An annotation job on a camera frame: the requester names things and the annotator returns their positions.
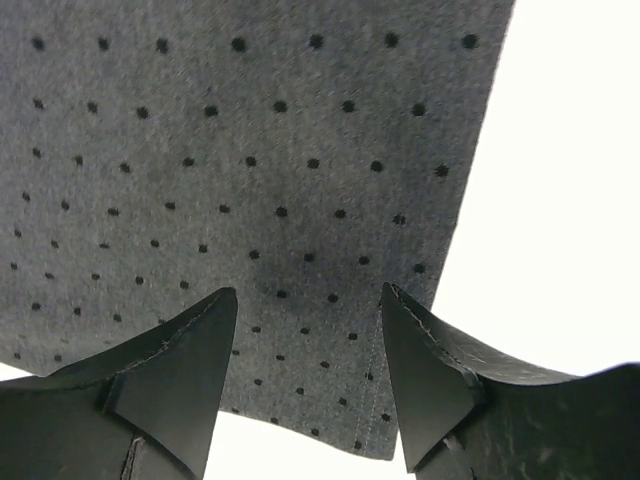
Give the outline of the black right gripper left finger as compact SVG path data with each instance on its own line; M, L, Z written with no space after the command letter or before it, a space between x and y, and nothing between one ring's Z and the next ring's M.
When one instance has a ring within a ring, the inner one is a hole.
M203 478L237 311L222 288L46 377L2 382L2 479Z

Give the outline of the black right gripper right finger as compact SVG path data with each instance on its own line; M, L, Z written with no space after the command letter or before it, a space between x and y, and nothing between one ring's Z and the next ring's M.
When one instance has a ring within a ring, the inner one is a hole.
M407 471L418 479L635 479L639 367L586 376L507 355L382 289Z

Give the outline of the dark grey dotted skirt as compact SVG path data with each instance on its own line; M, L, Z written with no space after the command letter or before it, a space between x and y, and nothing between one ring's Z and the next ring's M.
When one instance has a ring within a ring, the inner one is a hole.
M231 287L222 409L392 458L381 289L434 300L513 8L3 2L2 362Z

